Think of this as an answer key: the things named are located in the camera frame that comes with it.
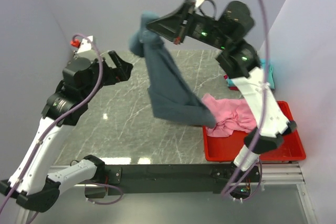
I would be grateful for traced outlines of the slate blue t shirt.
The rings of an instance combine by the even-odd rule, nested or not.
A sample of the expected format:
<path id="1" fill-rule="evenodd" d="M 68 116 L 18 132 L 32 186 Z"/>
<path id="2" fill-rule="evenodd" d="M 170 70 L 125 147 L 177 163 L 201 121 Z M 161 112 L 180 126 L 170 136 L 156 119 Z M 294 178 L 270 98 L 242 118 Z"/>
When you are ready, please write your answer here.
<path id="1" fill-rule="evenodd" d="M 188 86 L 164 41 L 146 28 L 158 18 L 153 12 L 143 12 L 140 28 L 129 41 L 129 50 L 145 60 L 154 117 L 172 123 L 214 127 L 215 117 Z"/>

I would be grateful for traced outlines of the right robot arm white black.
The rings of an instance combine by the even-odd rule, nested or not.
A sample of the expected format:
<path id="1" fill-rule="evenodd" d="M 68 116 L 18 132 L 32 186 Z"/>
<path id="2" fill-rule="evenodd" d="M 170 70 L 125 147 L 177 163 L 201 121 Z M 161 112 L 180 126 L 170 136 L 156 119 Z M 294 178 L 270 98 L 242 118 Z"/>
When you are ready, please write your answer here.
<path id="1" fill-rule="evenodd" d="M 283 137 L 297 128 L 281 111 L 266 83 L 257 51 L 244 40 L 255 22 L 246 4 L 231 1 L 219 19 L 197 14 L 194 0 L 184 0 L 175 11 L 147 23 L 148 30 L 178 45 L 186 36 L 221 50 L 217 62 L 239 89 L 257 126 L 244 138 L 233 163 L 247 171 L 260 155 L 277 149 Z"/>

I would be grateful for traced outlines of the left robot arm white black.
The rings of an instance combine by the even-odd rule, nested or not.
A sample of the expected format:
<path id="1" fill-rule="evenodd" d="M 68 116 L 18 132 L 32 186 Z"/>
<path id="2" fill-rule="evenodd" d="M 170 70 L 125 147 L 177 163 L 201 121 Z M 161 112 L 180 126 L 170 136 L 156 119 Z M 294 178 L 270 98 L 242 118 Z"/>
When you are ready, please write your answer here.
<path id="1" fill-rule="evenodd" d="M 90 180 L 106 183 L 105 163 L 87 155 L 78 163 L 50 173 L 64 140 L 87 111 L 88 102 L 104 86 L 131 77 L 133 64 L 109 51 L 115 67 L 104 59 L 75 57 L 62 71 L 62 80 L 46 102 L 34 140 L 16 172 L 1 180 L 1 194 L 14 198 L 24 209 L 46 212 L 58 197 L 74 185 Z"/>

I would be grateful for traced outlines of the teal green folded t shirt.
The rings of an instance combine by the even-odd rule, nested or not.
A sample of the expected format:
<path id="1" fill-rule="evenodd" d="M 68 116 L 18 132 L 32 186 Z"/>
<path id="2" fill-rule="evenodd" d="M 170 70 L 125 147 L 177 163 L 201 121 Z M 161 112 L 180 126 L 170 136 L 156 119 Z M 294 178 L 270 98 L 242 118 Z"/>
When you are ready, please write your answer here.
<path id="1" fill-rule="evenodd" d="M 230 78 L 225 81 L 227 82 L 227 86 L 230 90 L 238 91 L 238 88 L 234 85 L 234 83 L 231 81 Z M 270 88 L 274 90 L 275 84 L 274 84 L 273 74 L 268 75 L 268 83 L 270 84 Z"/>

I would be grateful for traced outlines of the cyan folded t shirt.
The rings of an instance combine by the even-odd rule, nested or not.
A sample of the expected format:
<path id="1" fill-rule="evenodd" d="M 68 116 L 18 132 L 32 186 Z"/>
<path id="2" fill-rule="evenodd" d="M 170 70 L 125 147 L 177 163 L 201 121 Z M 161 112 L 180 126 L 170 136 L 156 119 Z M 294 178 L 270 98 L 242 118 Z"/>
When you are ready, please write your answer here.
<path id="1" fill-rule="evenodd" d="M 265 69 L 266 66 L 268 66 L 268 74 L 269 74 L 269 75 L 272 75 L 272 74 L 273 74 L 273 66 L 272 66 L 272 64 L 271 64 L 270 61 L 268 61 L 268 65 L 267 65 L 267 63 L 266 63 L 266 59 L 260 59 L 260 64 L 261 64 L 261 67 L 262 67 L 263 69 Z"/>

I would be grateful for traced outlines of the pink t shirt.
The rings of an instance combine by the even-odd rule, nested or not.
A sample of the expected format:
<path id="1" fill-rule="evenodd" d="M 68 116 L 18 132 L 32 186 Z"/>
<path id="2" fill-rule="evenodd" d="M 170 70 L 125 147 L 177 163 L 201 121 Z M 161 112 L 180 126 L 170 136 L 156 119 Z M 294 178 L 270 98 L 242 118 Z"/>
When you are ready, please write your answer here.
<path id="1" fill-rule="evenodd" d="M 229 137 L 234 131 L 251 132 L 256 120 L 245 99 L 215 99 L 209 93 L 202 97 L 202 102 L 212 112 L 216 120 L 213 128 L 207 127 L 211 137 Z"/>

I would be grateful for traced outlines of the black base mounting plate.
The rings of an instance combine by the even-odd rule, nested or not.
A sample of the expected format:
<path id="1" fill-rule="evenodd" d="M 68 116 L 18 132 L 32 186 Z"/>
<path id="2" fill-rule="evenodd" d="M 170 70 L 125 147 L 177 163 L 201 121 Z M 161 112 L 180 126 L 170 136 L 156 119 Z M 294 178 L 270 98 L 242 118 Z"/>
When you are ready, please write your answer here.
<path id="1" fill-rule="evenodd" d="M 125 194 L 213 192 L 219 194 L 234 173 L 233 164 L 107 165 L 98 179 Z"/>

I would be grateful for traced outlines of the red plastic bin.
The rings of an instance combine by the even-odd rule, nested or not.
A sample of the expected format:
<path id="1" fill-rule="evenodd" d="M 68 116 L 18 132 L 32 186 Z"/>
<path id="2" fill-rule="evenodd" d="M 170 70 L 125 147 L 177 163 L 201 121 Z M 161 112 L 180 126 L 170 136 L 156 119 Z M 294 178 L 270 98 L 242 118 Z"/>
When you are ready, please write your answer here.
<path id="1" fill-rule="evenodd" d="M 204 153 L 207 161 L 231 162 L 244 144 L 248 133 L 234 131 L 229 137 L 211 137 L 203 127 Z M 276 150 L 261 155 L 262 161 L 287 162 L 301 161 L 306 158 L 301 139 L 297 131 L 283 137 L 283 144 Z"/>

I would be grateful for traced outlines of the aluminium extrusion rail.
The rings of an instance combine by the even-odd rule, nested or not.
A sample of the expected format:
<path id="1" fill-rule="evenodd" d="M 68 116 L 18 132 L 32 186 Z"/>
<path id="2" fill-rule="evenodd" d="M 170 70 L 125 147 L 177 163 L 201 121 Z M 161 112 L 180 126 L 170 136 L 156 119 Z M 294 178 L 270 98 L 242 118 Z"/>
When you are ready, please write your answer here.
<path id="1" fill-rule="evenodd" d="M 69 165 L 52 166 L 49 172 L 58 172 L 70 167 Z M 305 180 L 299 164 L 296 163 L 263 163 L 260 189 L 266 185 L 304 185 Z M 15 223 L 26 223 L 30 219 L 30 212 L 24 208 L 19 210 Z"/>

